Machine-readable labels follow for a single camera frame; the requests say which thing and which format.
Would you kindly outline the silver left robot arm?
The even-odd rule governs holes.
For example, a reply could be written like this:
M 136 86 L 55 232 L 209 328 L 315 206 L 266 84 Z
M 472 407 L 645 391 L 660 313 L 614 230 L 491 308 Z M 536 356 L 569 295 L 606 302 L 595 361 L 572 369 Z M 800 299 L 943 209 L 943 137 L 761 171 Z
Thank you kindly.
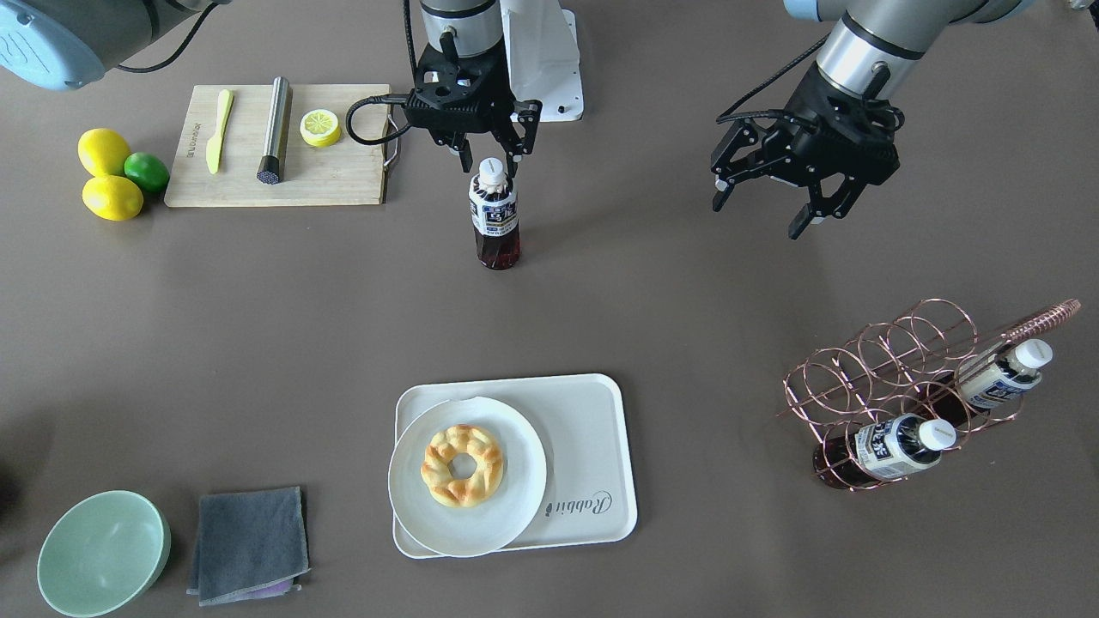
M 506 151 L 507 173 L 537 140 L 542 102 L 519 101 L 507 67 L 506 32 L 497 1 L 422 1 L 425 47 L 413 62 L 415 78 L 406 118 L 428 130 L 471 172 L 468 134 L 491 133 Z

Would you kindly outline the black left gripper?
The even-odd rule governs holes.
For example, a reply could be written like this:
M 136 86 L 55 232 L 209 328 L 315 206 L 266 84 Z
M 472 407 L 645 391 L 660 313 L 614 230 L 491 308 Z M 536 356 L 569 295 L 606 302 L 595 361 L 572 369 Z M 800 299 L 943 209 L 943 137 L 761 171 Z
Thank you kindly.
M 404 104 L 408 122 L 431 130 L 451 145 L 463 173 L 471 172 L 466 134 L 492 133 L 507 152 L 507 176 L 514 179 L 519 161 L 533 152 L 542 102 L 518 101 L 512 93 L 504 45 L 452 62 L 431 45 L 417 63 L 415 86 Z

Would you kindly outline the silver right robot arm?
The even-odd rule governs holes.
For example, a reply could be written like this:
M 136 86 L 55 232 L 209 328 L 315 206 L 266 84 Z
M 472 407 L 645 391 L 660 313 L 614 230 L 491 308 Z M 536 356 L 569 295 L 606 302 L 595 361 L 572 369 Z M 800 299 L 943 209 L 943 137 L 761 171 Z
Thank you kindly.
M 97 82 L 215 1 L 3 1 L 1 63 L 55 91 Z

